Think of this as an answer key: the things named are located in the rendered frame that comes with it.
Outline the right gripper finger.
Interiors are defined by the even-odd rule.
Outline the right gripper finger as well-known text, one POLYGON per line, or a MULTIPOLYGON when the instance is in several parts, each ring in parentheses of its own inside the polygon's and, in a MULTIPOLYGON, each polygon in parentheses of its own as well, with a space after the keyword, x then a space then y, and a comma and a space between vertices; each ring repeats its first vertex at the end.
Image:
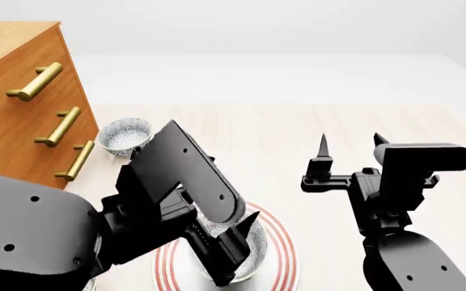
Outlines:
POLYGON ((330 176, 332 164, 333 158, 329 154, 327 138, 323 134, 318 154, 309 160, 307 176, 330 176))
POLYGON ((383 149, 386 147, 389 147, 390 142, 387 140, 385 137, 380 135, 379 133, 375 133, 373 136, 374 144, 375 144, 375 149, 383 149))

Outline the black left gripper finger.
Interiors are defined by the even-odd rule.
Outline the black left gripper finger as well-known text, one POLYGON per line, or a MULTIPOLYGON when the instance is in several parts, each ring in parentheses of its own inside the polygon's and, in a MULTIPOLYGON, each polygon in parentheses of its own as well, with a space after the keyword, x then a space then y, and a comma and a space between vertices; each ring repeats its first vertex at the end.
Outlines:
POLYGON ((221 261, 226 268, 238 268, 251 254, 248 234, 258 215, 259 212, 251 213, 216 237, 221 261))

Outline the white plate with red rings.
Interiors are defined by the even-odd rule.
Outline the white plate with red rings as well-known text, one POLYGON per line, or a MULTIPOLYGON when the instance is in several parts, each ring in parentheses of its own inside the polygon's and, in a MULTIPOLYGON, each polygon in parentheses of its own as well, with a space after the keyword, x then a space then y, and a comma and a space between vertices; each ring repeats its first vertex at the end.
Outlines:
POLYGON ((299 256, 283 224, 268 210, 247 203, 246 214, 259 213, 257 221, 267 238, 265 257, 250 277, 224 288, 207 278, 205 269, 185 239, 160 247, 152 261, 154 291, 297 291, 299 256))

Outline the wooden drawer cabinet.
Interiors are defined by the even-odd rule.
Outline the wooden drawer cabinet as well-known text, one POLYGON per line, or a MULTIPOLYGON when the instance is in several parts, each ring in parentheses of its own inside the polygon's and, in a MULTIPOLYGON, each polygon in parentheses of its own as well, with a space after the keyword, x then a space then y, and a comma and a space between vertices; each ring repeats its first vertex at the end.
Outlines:
POLYGON ((0 175, 65 188, 54 176, 78 155, 74 145, 94 142, 99 129, 57 21, 0 21, 0 175), (37 76, 36 67, 59 62, 63 71, 28 102, 6 96, 37 76), (57 111, 81 113, 56 147, 35 143, 63 119, 57 111))

